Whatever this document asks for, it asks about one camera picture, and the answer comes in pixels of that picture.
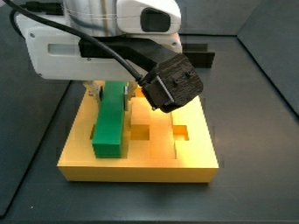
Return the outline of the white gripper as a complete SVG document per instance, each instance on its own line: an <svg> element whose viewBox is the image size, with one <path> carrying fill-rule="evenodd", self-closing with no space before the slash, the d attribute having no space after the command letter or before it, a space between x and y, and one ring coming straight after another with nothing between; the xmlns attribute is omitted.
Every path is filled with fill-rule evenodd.
<svg viewBox="0 0 299 224"><path fill-rule="evenodd" d="M61 14L41 17L93 38L151 39L173 52L183 52L177 34L181 12L175 0L61 0ZM88 95L97 102L101 86L95 81L128 81L124 86L124 111L128 111L137 83L117 61L81 58L83 38L22 14L16 16L16 24L34 72L46 80L83 81Z"/></svg>

